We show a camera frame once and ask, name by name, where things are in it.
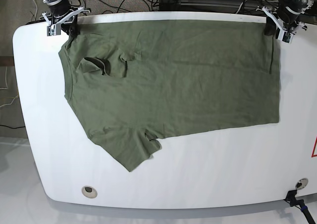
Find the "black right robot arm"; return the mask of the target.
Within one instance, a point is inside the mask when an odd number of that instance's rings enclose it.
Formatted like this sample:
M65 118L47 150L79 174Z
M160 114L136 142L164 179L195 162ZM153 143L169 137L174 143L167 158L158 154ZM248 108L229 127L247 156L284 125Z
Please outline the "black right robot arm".
M53 27L62 24L71 24L80 13L90 13L91 9L85 7L81 0L42 0L49 8L49 13L43 12L41 18Z

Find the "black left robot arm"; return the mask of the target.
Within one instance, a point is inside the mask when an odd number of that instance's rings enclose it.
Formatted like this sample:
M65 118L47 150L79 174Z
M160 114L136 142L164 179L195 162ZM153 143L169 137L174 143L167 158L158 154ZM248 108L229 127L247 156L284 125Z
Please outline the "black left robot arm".
M136 36L144 35L186 35L199 36L210 33L218 39L229 38L237 40L240 37L274 36L290 42L295 31L304 27L297 19L300 14L309 9L314 0L278 0L277 8L262 7L266 14L264 24L256 22L217 21L217 20L154 20L154 21L122 21L113 23L78 24L77 19L62 27L70 37L78 35L96 34L124 34Z

